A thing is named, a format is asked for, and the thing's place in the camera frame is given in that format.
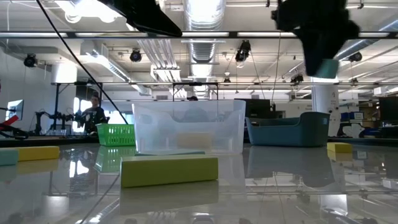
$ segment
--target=teal plastic basket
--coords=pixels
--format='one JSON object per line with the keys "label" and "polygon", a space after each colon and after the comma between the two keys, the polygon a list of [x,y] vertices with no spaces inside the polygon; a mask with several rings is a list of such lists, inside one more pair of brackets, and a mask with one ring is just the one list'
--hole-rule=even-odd
{"label": "teal plastic basket", "polygon": [[102,146],[135,146],[133,124],[97,124],[99,143]]}

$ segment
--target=clear plastic bin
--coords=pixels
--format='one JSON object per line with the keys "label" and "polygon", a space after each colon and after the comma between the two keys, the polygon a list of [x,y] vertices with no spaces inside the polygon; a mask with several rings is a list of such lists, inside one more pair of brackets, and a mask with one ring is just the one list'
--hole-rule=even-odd
{"label": "clear plastic bin", "polygon": [[134,103],[137,151],[242,153],[245,109],[241,100]]}

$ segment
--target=computer monitor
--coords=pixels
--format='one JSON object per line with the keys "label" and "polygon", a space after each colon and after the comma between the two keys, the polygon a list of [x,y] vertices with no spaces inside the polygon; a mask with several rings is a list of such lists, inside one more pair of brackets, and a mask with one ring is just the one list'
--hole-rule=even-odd
{"label": "computer monitor", "polygon": [[24,113],[24,100],[10,101],[7,104],[6,120],[10,119],[14,115],[18,116],[18,120],[22,120],[22,114]]}

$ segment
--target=pillar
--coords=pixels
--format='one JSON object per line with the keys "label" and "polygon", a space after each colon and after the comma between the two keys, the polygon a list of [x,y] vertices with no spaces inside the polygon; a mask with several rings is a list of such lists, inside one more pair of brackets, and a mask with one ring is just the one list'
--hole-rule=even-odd
{"label": "pillar", "polygon": [[338,85],[312,86],[312,110],[330,114],[329,137],[337,136],[341,117],[338,102]]}

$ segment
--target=blue plastic bin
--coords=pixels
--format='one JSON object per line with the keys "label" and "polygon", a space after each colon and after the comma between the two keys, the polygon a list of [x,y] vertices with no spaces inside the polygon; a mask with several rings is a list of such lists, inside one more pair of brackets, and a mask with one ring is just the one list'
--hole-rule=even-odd
{"label": "blue plastic bin", "polygon": [[250,143],[254,146],[325,146],[329,116],[326,113],[305,112],[299,118],[246,118]]}

